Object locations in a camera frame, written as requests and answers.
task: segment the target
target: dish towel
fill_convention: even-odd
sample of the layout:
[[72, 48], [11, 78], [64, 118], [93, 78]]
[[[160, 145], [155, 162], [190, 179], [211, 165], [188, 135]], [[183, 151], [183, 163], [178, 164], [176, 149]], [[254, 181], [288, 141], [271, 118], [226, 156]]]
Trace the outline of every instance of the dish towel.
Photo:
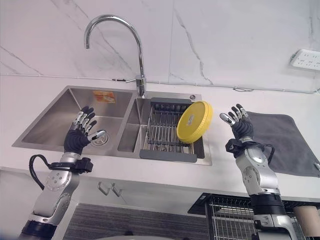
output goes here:
[[[320, 178], [320, 164], [301, 135], [292, 117], [283, 114], [263, 114], [248, 112], [254, 128], [255, 142], [271, 144], [275, 148], [270, 168], [276, 173]], [[266, 147], [268, 158], [271, 152]]]

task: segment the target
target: white cord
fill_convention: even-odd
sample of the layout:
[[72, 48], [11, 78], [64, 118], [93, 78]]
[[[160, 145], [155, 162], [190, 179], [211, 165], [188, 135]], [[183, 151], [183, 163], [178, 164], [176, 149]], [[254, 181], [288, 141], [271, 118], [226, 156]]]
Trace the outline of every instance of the white cord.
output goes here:
[[[85, 76], [58, 76], [58, 75], [40, 75], [40, 74], [14, 74], [14, 73], [0, 73], [0, 76], [20, 76], [20, 77], [42, 77], [42, 78], [63, 78], [63, 79], [88, 79], [88, 80], [107, 80], [107, 81], [117, 81], [117, 79], [109, 79], [109, 78], [100, 78], [100, 77], [85, 77]], [[320, 94], [320, 88], [315, 89], [313, 91], [300, 91], [293, 89], [280, 89], [280, 88], [247, 88], [241, 86], [231, 86], [231, 85], [221, 85], [221, 84], [187, 84], [187, 83], [170, 83], [170, 82], [149, 82], [155, 84], [164, 84], [164, 85], [191, 85], [196, 87], [216, 87], [216, 88], [228, 88], [233, 89], [237, 92], [252, 92], [254, 90], [257, 91], [275, 91], [275, 92], [287, 92], [287, 93], [299, 93], [299, 94]]]

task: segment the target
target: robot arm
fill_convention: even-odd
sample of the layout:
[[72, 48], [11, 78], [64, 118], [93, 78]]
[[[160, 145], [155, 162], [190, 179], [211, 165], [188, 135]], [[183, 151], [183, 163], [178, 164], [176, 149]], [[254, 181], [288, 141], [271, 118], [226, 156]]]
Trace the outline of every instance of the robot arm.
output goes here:
[[32, 213], [19, 236], [20, 240], [50, 240], [68, 209], [71, 196], [79, 185], [79, 173], [90, 172], [93, 164], [82, 158], [82, 150], [91, 141], [103, 136], [99, 130], [91, 135], [90, 129], [97, 121], [93, 108], [85, 106], [77, 114], [64, 140], [64, 154], [60, 162], [50, 165], [52, 171], [46, 179], [43, 192], [35, 202]]
[[263, 153], [264, 146], [254, 142], [254, 128], [246, 110], [240, 104], [236, 107], [231, 108], [235, 114], [221, 113], [220, 118], [231, 126], [235, 137], [225, 147], [236, 158], [236, 165], [251, 198], [253, 222], [258, 230], [252, 239], [296, 240], [291, 219], [280, 197], [277, 176], [269, 168]]

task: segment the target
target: drawer handle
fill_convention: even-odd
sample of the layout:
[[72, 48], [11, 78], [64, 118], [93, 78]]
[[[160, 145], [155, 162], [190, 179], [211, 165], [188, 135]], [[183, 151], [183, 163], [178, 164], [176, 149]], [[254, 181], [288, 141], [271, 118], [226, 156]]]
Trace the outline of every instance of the drawer handle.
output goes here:
[[98, 189], [100, 190], [100, 192], [102, 192], [104, 195], [106, 195], [106, 196], [108, 196], [108, 194], [109, 194], [109, 192], [110, 192], [110, 187], [108, 187], [108, 190], [107, 190], [107, 192], [105, 191], [105, 190], [103, 190], [102, 188], [101, 188], [101, 181], [100, 182], [98, 182]]
[[122, 193], [122, 189], [120, 189], [119, 191], [116, 189], [116, 184], [115, 183], [112, 183], [112, 187], [111, 187], [112, 191], [114, 192], [114, 194], [117, 196], [117, 197], [120, 197], [121, 196], [121, 193]]

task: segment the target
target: white countertop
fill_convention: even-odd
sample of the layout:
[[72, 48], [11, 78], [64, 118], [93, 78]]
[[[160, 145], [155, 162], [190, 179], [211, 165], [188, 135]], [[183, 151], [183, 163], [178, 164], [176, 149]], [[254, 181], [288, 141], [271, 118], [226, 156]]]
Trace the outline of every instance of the white countertop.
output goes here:
[[[31, 155], [43, 154], [49, 162], [60, 160], [62, 153], [12, 147], [14, 141], [68, 85], [99, 88], [135, 89], [135, 82], [125, 84], [107, 80], [1, 76], [0, 81], [0, 166], [12, 171], [29, 171]], [[208, 130], [212, 166], [147, 159], [90, 155], [94, 164], [88, 176], [107, 179], [157, 183], [202, 189], [204, 192], [244, 195], [241, 173], [225, 144], [233, 137], [230, 127], [219, 118], [237, 104], [257, 113], [287, 114], [320, 159], [320, 94], [275, 91], [236, 92], [230, 88], [164, 85], [148, 83], [147, 90], [201, 94], [211, 103], [214, 116]], [[37, 171], [48, 171], [38, 161]], [[320, 178], [277, 173], [284, 197], [320, 199]]]

